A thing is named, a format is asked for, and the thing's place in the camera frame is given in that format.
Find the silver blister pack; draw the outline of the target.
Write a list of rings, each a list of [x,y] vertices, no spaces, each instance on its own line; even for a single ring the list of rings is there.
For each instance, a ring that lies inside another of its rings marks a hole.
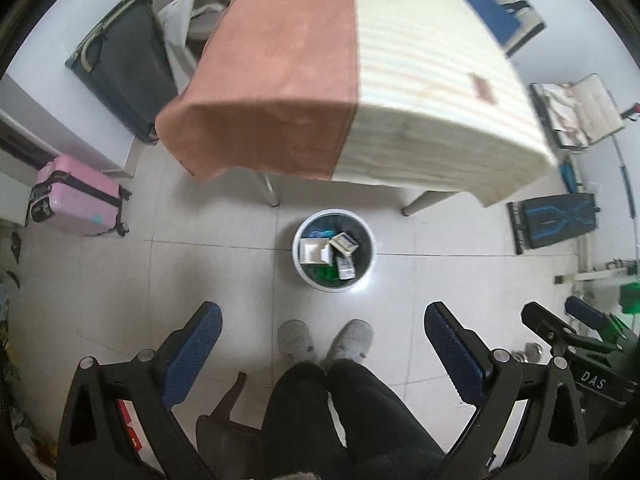
[[[356,268],[354,260],[352,260],[352,258],[337,256],[335,258],[335,265],[338,278],[341,281],[350,281],[356,278]]]

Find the white blue medicine box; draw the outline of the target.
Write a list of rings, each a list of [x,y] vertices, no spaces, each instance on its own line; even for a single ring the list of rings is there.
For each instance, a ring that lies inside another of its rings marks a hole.
[[[359,248],[359,243],[346,232],[332,236],[330,245],[345,258],[350,257]]]

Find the blue wrapper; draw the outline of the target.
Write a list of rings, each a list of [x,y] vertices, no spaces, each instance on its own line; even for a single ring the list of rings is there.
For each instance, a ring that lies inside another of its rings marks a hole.
[[[330,240],[336,235],[335,230],[313,230],[305,235],[310,240]]]

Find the white round trash bin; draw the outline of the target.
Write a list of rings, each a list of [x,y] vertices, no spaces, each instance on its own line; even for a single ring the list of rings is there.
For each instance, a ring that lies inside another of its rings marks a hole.
[[[346,232],[358,243],[359,248],[350,258],[354,260],[356,278],[341,281],[338,278],[335,258],[341,254],[333,248],[332,266],[302,266],[298,261],[298,243],[313,230]],[[367,284],[376,263],[376,243],[370,226],[356,214],[345,209],[325,209],[308,217],[295,231],[292,240],[292,261],[298,276],[320,292],[348,292]]]

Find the metal dumbbell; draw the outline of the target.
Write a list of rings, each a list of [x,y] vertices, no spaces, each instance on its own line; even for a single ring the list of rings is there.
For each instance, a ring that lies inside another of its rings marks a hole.
[[[524,347],[512,351],[512,356],[518,362],[526,364],[539,364],[544,356],[544,350],[538,342],[529,341]]]

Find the black blue exercise bench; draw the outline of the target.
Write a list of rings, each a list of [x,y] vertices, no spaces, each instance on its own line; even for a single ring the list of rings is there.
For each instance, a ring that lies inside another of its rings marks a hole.
[[[594,195],[561,194],[506,203],[517,255],[593,232],[598,227]]]

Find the left grey slipper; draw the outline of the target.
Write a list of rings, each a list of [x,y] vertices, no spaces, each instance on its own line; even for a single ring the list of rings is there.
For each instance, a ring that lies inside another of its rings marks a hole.
[[[301,320],[289,320],[281,325],[278,347],[289,366],[320,362],[309,327]]]

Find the grey slipper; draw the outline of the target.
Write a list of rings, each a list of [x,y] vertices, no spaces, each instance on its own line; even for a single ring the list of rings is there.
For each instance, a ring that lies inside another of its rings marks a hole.
[[[301,320],[289,320],[281,325],[278,347],[289,366],[320,362],[309,327]]]
[[[328,370],[338,361],[362,364],[368,357],[373,338],[374,330],[371,324],[359,318],[350,320],[334,338],[324,359],[324,368]]]

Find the black trousers legs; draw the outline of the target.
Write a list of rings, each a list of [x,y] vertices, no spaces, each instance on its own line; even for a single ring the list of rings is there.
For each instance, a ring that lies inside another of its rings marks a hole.
[[[266,479],[427,479],[446,453],[367,367],[292,366],[264,422]]]

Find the right grey slipper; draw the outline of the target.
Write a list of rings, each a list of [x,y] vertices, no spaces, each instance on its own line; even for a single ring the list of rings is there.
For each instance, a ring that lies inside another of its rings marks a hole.
[[[362,364],[368,357],[373,338],[374,330],[371,324],[359,318],[350,320],[334,338],[324,359],[324,368],[328,370],[338,361]]]

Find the white table leg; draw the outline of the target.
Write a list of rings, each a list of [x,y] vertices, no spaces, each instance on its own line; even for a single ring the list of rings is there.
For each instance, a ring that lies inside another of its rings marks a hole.
[[[266,172],[255,171],[254,180],[266,203],[272,208],[277,208],[280,205],[280,194],[270,175]]]
[[[452,196],[455,196],[456,192],[439,192],[439,191],[426,191],[418,196],[409,205],[402,207],[400,212],[404,217],[411,217],[418,212],[436,205],[444,200],[448,200]]]

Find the pink suitcase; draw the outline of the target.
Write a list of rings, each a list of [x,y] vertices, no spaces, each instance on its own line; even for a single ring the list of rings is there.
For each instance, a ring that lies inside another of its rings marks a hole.
[[[43,166],[30,192],[27,220],[79,236],[116,233],[129,228],[122,208],[131,193],[98,170],[68,155]]]

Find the small brown card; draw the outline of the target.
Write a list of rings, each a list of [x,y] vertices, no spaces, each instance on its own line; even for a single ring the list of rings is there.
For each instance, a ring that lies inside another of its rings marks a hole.
[[[486,78],[473,73],[469,73],[469,78],[472,82],[475,96],[478,100],[490,105],[495,105],[497,103],[494,90],[492,90],[491,84]]]

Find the dark folding cot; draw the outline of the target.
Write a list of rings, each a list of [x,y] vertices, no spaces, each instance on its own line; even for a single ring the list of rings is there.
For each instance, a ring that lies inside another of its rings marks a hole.
[[[155,118],[177,95],[152,0],[122,0],[65,62],[142,143],[155,144]]]

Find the blue cushion office chair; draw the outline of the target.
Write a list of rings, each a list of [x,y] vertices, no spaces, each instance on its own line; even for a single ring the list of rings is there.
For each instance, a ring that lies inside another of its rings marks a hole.
[[[528,0],[465,0],[494,35],[507,58],[547,25]]]

